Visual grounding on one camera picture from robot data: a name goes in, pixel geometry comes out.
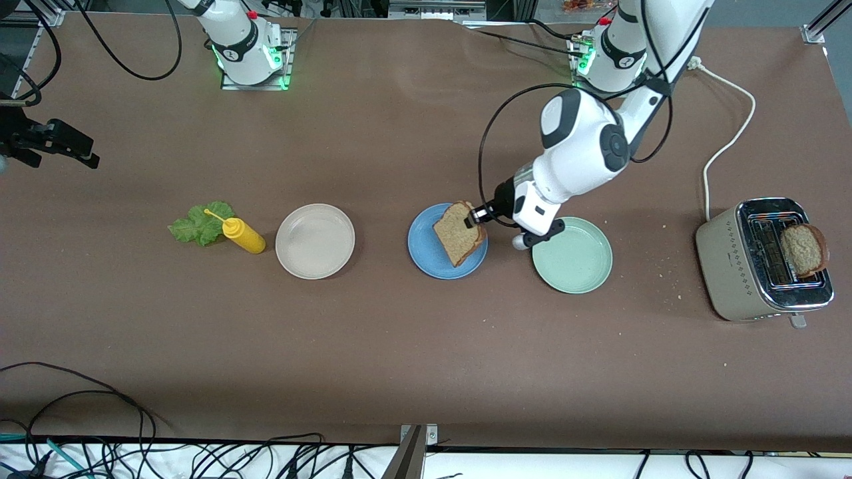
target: lettuce leaf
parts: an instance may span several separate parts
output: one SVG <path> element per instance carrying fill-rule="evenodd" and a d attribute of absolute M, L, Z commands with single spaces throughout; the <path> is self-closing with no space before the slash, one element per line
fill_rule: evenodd
<path fill-rule="evenodd" d="M 186 218 L 175 220 L 169 226 L 171 235 L 182 243 L 195 241 L 199 246 L 207 246 L 222 234 L 222 222 L 204 213 L 210 210 L 224 219 L 233 218 L 231 205 L 224 201 L 214 201 L 208 205 L 196 205 L 189 209 Z"/>

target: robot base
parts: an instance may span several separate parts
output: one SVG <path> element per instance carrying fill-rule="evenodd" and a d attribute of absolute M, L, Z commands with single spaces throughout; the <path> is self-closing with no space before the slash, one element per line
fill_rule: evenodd
<path fill-rule="evenodd" d="M 285 47 L 276 55 L 282 63 L 282 67 L 259 84 L 243 85 L 235 83 L 224 71 L 222 71 L 222 89 L 239 89 L 249 91 L 281 91 L 290 89 L 290 79 L 293 73 L 293 58 L 296 55 L 296 41 L 298 30 L 296 28 L 281 28 L 280 46 Z"/>

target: plate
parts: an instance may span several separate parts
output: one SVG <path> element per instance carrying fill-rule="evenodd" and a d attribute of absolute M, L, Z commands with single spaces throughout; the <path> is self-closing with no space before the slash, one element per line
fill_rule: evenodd
<path fill-rule="evenodd" d="M 275 254 L 290 274 L 321 280 L 340 271 L 355 249 L 355 228 L 331 205 L 305 205 L 281 223 Z"/>
<path fill-rule="evenodd" d="M 532 247 L 532 262 L 541 279 L 559 291 L 593 291 L 613 269 L 613 248 L 592 223 L 570 216 L 562 221 L 565 231 Z"/>
<path fill-rule="evenodd" d="M 425 274 L 439 280 L 457 280 L 473 273 L 485 260 L 488 252 L 488 238 L 485 238 L 480 247 L 459 264 L 458 268 L 452 266 L 450 257 L 446 255 L 444 246 L 432 229 L 432 225 L 444 216 L 444 211 L 451 204 L 441 203 L 426 208 L 414 218 L 408 229 L 408 254 L 412 255 L 414 264 Z"/>

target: toaster lever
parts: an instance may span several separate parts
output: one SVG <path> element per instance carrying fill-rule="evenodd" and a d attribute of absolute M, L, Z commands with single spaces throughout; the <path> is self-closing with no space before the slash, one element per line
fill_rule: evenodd
<path fill-rule="evenodd" d="M 804 315 L 799 313 L 794 313 L 790 316 L 790 324 L 792 324 L 796 329 L 802 329 L 808 325 L 808 323 L 804 320 Z"/>

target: brown table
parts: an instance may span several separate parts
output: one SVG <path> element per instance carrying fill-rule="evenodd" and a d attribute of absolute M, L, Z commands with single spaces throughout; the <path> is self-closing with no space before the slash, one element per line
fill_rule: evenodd
<path fill-rule="evenodd" d="M 167 18 L 95 21 L 138 71 L 170 64 Z M 699 176 L 748 104 L 706 76 L 678 84 L 656 159 L 563 207 L 598 225 L 615 258 L 603 287 L 568 296 L 503 228 L 489 226 L 485 263 L 459 281 L 422 274 L 406 249 L 419 211 L 475 200 L 487 119 L 517 90 L 564 80 L 558 54 L 446 21 L 321 20 L 300 41 L 290 91 L 222 92 L 200 25 L 181 26 L 181 66 L 157 83 L 121 72 L 76 15 L 58 30 L 62 70 L 29 113 L 75 125 L 103 160 L 98 170 L 62 157 L 38 170 L 13 162 L 0 180 L 3 363 L 49 361 L 105 380 L 167 421 L 167 436 L 316 429 L 393 441 L 398 424 L 429 422 L 451 444 L 852 447 L 852 142 L 822 49 L 794 29 L 709 29 L 699 54 L 758 101 L 711 171 L 713 210 L 789 196 L 831 242 L 838 297 L 802 331 L 711 310 L 693 243 Z M 525 26 L 507 31 L 556 44 Z M 52 62 L 45 45 L 36 78 Z M 489 190 L 540 153 L 538 114 L 555 93 L 530 94 L 498 121 Z M 664 123 L 665 112 L 644 150 Z M 305 281 L 272 249 L 175 242 L 166 226 L 214 199 L 270 244 L 298 206 L 337 205 L 354 222 L 355 254 L 335 277 Z M 26 418 L 83 387 L 9 373 L 0 411 Z M 57 409 L 36 432 L 132 436 L 134 416 L 95 398 Z"/>

